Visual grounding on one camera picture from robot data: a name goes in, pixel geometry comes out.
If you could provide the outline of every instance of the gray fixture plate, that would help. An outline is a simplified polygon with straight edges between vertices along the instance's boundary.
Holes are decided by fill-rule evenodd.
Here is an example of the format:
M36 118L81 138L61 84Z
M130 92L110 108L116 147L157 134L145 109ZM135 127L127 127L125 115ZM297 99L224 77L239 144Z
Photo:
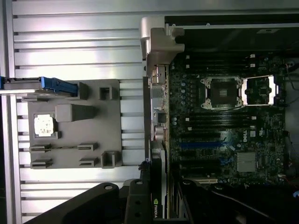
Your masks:
M88 99L54 98L48 102L28 102L28 119L30 148L36 145L51 144L50 151L34 151L30 153L31 162L46 161L51 159L50 166L32 166L32 168L86 168L103 167L113 168L121 166L121 108L120 87L116 79L71 81L71 83L83 83L88 86ZM101 90L112 91L103 99ZM97 113L93 119L78 120L73 122L57 123L59 138L36 137L34 130L34 118L38 114L55 114L55 106L58 104L92 105ZM95 150L78 150L82 143L97 143ZM115 153L115 164L112 164L112 154Z

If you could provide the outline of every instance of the mounting hole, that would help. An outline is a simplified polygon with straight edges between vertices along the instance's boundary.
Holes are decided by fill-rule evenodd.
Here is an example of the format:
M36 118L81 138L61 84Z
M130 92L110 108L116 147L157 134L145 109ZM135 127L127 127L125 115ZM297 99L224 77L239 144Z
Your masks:
M106 190L111 190L111 189L112 189L112 186L107 185L107 186L105 187L105 189L106 189Z

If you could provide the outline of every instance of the motherboard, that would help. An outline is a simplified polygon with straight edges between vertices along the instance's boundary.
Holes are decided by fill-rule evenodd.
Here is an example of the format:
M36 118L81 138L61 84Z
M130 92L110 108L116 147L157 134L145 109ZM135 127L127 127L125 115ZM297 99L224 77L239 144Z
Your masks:
M167 80L172 170L183 178L207 183L282 181L282 57L184 52L169 66Z

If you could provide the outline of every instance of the green circuit board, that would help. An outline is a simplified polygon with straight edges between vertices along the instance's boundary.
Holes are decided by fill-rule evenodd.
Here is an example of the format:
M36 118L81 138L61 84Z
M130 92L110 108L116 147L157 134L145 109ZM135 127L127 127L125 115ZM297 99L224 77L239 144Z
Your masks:
M168 82L173 169L184 178L214 178L231 185L281 182L278 175L284 172L285 151L282 64L283 59L272 54L178 55L170 66ZM268 79L262 76L270 74L274 76L278 93L274 105L264 105L269 102L270 91L266 90ZM251 91L247 94L251 104L264 106L203 108L206 87L202 79L222 80L234 76L261 77L247 83Z

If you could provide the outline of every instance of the cpu socket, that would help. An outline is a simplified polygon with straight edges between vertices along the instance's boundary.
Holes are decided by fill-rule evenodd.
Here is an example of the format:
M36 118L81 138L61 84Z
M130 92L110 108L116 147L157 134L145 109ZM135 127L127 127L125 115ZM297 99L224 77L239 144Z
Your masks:
M223 110L242 106L242 79L239 77L207 77L206 100L201 105L208 110Z

